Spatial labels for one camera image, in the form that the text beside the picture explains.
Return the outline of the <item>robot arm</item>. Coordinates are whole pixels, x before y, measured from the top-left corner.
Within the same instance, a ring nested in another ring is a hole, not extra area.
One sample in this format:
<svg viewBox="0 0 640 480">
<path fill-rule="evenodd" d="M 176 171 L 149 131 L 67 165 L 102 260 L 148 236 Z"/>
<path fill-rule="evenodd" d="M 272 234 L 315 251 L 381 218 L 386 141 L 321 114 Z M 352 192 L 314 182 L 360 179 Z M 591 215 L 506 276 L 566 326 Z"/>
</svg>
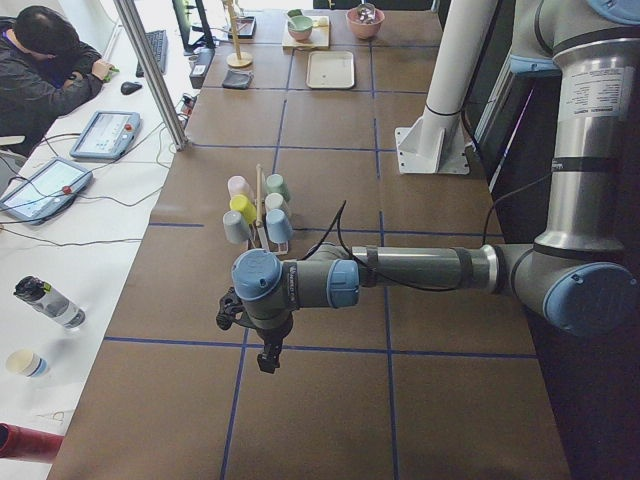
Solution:
<svg viewBox="0 0 640 480">
<path fill-rule="evenodd" d="M 623 126 L 639 78 L 635 1 L 520 1 L 511 69 L 558 70 L 561 90 L 545 231 L 530 244 L 466 248 L 319 243 L 300 260 L 251 249 L 232 265 L 217 324 L 257 332 L 259 368 L 274 372 L 293 314 L 357 303 L 363 287 L 402 285 L 514 296 L 576 336 L 608 332 L 634 313 L 639 283 L 618 260 L 613 208 Z"/>
</svg>

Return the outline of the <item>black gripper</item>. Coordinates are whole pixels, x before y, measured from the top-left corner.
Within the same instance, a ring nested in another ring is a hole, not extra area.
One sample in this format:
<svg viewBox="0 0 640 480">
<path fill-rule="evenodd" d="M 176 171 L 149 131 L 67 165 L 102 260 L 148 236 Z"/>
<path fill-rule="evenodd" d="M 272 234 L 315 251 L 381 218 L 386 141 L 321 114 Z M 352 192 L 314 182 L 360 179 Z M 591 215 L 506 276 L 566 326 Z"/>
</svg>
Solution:
<svg viewBox="0 0 640 480">
<path fill-rule="evenodd" d="M 249 325 L 248 316 L 234 287 L 230 287 L 220 298 L 216 323 L 220 329 L 230 329 L 233 324 L 243 327 Z M 257 363 L 260 371 L 274 374 L 280 367 L 279 357 L 281 351 L 281 341 L 265 342 L 262 352 L 257 355 Z"/>
</svg>

